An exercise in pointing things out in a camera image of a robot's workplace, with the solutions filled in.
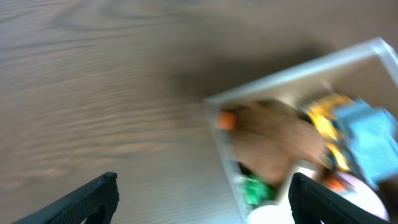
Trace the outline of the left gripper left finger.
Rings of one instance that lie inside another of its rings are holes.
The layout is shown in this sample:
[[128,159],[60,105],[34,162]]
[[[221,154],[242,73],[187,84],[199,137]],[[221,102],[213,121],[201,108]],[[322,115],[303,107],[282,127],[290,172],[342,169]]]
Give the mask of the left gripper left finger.
[[118,207],[118,175],[106,172],[15,224],[110,224]]

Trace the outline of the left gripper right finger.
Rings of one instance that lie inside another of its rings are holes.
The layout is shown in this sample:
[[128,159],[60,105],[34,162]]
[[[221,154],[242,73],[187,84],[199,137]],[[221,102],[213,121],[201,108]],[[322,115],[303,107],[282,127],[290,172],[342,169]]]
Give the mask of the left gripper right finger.
[[388,224],[296,172],[289,187],[289,203],[295,224]]

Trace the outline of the green round spinning top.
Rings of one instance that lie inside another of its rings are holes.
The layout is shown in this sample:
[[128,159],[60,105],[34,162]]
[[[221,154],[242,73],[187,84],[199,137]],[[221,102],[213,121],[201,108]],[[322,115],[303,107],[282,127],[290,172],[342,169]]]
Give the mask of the green round spinning top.
[[245,202],[253,208],[259,207],[266,201],[274,200],[275,190],[256,175],[242,177],[241,193]]

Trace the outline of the brown plush toy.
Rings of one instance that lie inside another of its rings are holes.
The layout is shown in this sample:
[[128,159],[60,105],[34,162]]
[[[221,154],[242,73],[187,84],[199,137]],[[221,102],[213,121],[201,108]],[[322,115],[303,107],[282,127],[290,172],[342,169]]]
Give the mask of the brown plush toy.
[[259,103],[221,112],[218,127],[228,132],[236,160],[274,186],[283,183],[301,159],[318,167],[326,151],[312,124]]

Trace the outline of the grey yellow toy truck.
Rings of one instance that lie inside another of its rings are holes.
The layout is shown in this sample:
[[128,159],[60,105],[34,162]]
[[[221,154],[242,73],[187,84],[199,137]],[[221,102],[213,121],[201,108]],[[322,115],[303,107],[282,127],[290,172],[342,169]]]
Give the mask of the grey yellow toy truck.
[[397,119],[384,107],[332,94],[300,109],[326,141],[325,166],[350,172],[373,189],[397,175]]

